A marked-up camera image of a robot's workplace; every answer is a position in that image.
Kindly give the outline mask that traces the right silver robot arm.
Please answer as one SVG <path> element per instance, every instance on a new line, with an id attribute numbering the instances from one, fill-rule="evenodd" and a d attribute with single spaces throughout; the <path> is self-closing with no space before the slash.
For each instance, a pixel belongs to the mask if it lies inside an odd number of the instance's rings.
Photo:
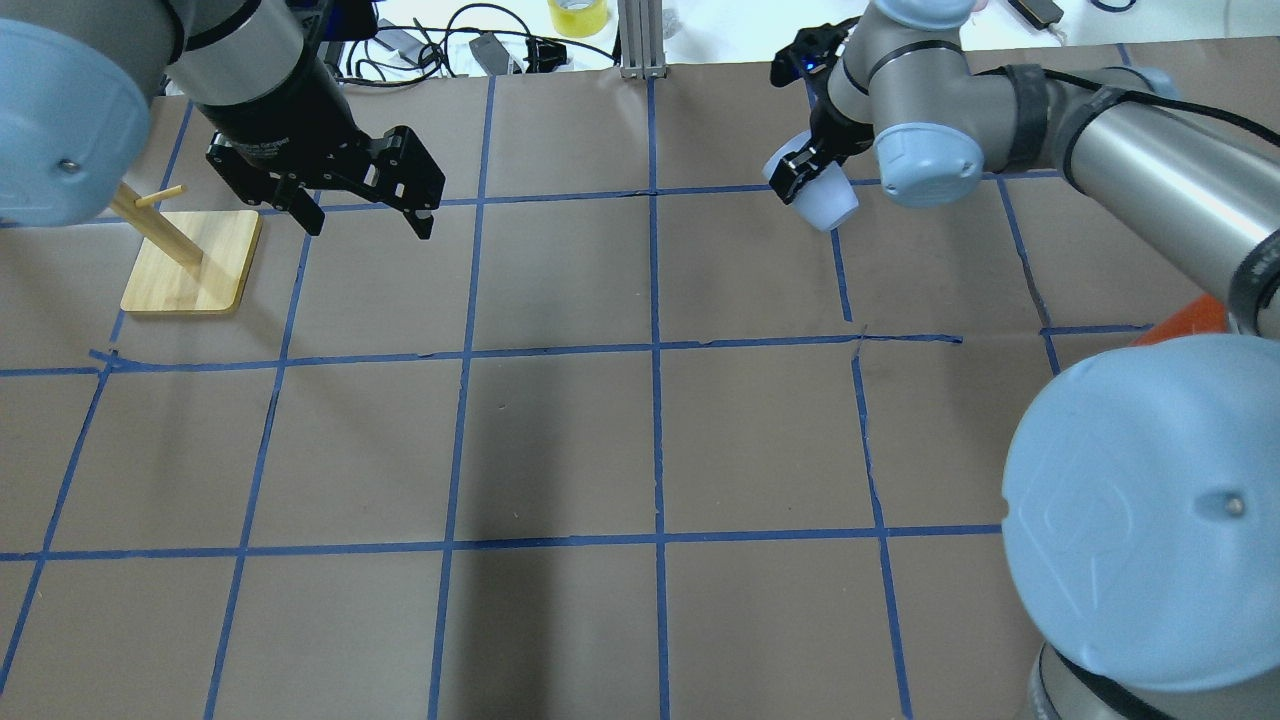
<path id="1" fill-rule="evenodd" d="M 901 208 L 1001 181 L 1044 333 L 1128 333 L 1034 397 L 1001 465 L 1004 550 L 1044 641 L 1021 719 L 1277 716 L 1277 145 L 1142 65 L 973 70 L 966 1 L 800 32 L 814 94 L 765 178 L 822 231 L 873 151 Z"/>

